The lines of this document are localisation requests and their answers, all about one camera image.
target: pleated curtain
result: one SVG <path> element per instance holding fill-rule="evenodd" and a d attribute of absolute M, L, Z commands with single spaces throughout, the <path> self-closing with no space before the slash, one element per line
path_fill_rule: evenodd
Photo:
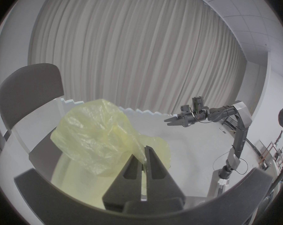
<path fill-rule="evenodd" d="M 202 0 L 47 0 L 29 64 L 55 64 L 65 98 L 173 114 L 235 100 L 244 54 Z"/>

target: gray curtain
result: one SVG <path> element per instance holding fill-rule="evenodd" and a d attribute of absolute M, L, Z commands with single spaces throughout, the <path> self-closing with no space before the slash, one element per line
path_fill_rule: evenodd
<path fill-rule="evenodd" d="M 177 113 L 203 96 L 233 102 L 244 54 L 202 0 L 48 0 L 29 63 L 58 66 L 66 99 Z"/>

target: crumpled plastic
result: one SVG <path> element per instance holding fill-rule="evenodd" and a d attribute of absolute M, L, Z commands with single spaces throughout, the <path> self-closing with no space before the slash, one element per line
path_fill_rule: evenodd
<path fill-rule="evenodd" d="M 146 145 L 155 150 L 167 169 L 170 167 L 167 142 L 160 137 L 141 135 L 116 105 L 104 99 L 72 108 L 61 118 L 51 140 L 96 176 L 114 176 L 131 154 L 146 164 Z"/>

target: white floor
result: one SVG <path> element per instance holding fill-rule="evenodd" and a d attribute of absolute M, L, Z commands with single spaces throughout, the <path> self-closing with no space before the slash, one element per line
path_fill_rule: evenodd
<path fill-rule="evenodd" d="M 206 197 L 213 172 L 213 162 L 222 154 L 228 152 L 234 138 L 226 125 L 217 123 L 196 123 L 190 127 L 167 126 L 164 122 L 170 116 L 136 112 L 130 109 L 124 111 L 133 127 L 142 134 L 158 136 L 165 139 L 171 149 L 171 167 L 169 173 L 180 186 L 186 196 Z M 220 157 L 214 164 L 215 169 L 225 165 L 228 154 Z M 238 171 L 249 172 L 258 166 L 258 156 L 249 144 L 245 144 L 241 154 Z M 233 171 L 230 177 L 230 187 L 240 181 L 245 175 Z"/>

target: translucent yellow bag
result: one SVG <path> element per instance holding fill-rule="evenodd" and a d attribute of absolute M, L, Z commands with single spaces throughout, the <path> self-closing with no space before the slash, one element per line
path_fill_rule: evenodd
<path fill-rule="evenodd" d="M 133 154 L 146 163 L 144 147 L 151 146 L 167 169 L 170 149 L 165 140 L 138 133 L 127 116 L 104 99 L 72 108 L 59 122 L 51 140 L 69 158 L 97 176 L 119 172 Z"/>

